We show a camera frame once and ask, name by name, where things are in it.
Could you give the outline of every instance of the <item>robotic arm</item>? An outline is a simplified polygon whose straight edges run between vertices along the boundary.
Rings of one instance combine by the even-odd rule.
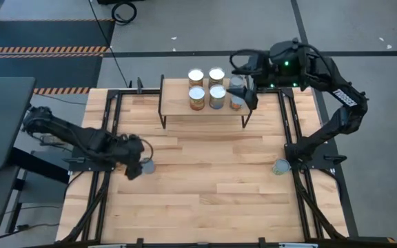
[[[142,140],[134,134],[115,136],[106,130],[82,128],[52,115],[48,107],[31,107],[23,120],[23,131],[52,134],[78,147],[92,161],[114,167],[117,162],[127,165],[125,175],[133,180],[142,174],[139,162],[144,151]]]
[[[246,65],[237,67],[232,58],[241,53],[254,53]],[[260,50],[239,50],[230,57],[233,74],[250,75],[254,80],[252,89],[229,89],[228,92],[245,99],[247,106],[255,110],[258,104],[256,91],[261,88],[311,86],[321,92],[329,92],[343,106],[332,119],[309,137],[302,137],[296,144],[285,147],[287,159],[305,163],[310,161],[315,149],[338,134],[351,134],[358,130],[367,112],[365,92],[358,92],[352,83],[340,75],[335,62],[324,58],[311,45],[302,44],[298,39],[273,45],[269,52]]]

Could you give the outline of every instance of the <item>can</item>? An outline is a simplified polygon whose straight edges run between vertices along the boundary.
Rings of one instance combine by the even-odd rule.
[[[229,89],[242,88],[245,85],[243,77],[239,75],[232,75],[229,81]]]
[[[209,88],[211,88],[214,85],[223,85],[224,78],[225,78],[225,72],[223,71],[223,69],[211,68]]]
[[[231,108],[233,110],[240,110],[245,101],[238,96],[231,96]]]
[[[205,89],[201,86],[192,86],[190,89],[190,107],[193,110],[202,110],[205,107]]]
[[[274,174],[276,174],[277,176],[283,175],[284,173],[288,172],[289,170],[290,170],[289,162],[282,158],[278,159],[272,168],[272,172]]]
[[[203,87],[203,77],[204,73],[200,69],[192,69],[187,73],[187,77],[190,79],[190,88],[193,86]]]
[[[210,106],[215,109],[221,109],[225,104],[226,89],[223,85],[214,85],[210,89]]]

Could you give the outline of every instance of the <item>hazard stripe floor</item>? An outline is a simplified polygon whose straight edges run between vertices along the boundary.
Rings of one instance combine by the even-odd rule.
[[[80,94],[96,87],[101,63],[102,54],[0,55],[0,77],[34,77],[39,94]]]
[[[106,52],[106,46],[68,46],[68,47],[0,47],[0,53],[69,53],[69,52]]]
[[[100,21],[111,42],[114,22]],[[95,20],[0,21],[0,53],[105,52]]]

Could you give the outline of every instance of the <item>shelf leg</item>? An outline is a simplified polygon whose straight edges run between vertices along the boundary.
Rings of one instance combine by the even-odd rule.
[[[251,118],[251,115],[252,115],[252,110],[249,112],[249,115],[247,115],[246,122],[245,122],[245,117],[244,117],[244,116],[241,116],[241,125],[243,126],[243,128],[246,127],[247,122],[248,122],[249,119]]]

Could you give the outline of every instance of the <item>gray floor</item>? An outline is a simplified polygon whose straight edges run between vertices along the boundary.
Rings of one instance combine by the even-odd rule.
[[[98,6],[98,18],[109,18],[111,6]],[[307,38],[322,51],[397,50],[397,1],[298,0]],[[138,16],[128,26],[117,26],[115,52],[268,49],[272,44],[299,37],[290,0],[147,0],[137,2]],[[85,0],[6,0],[0,19],[92,19]],[[334,58],[341,74],[367,92],[369,112],[361,129],[336,139],[338,150],[349,159],[343,170],[361,236],[390,236],[397,240],[397,57]],[[160,75],[185,77],[189,68],[230,70],[227,57],[120,58],[127,80],[141,77],[145,87],[158,87]],[[104,58],[98,87],[123,87],[114,60]],[[63,96],[86,101],[86,96]],[[325,96],[332,114],[338,103]],[[68,105],[36,96],[35,105],[79,124],[83,106]],[[17,146],[42,149],[22,135]],[[20,224],[57,223],[55,209],[25,212]],[[31,230],[23,235],[44,237],[50,243],[56,229]],[[14,236],[0,247],[33,245],[34,240]]]

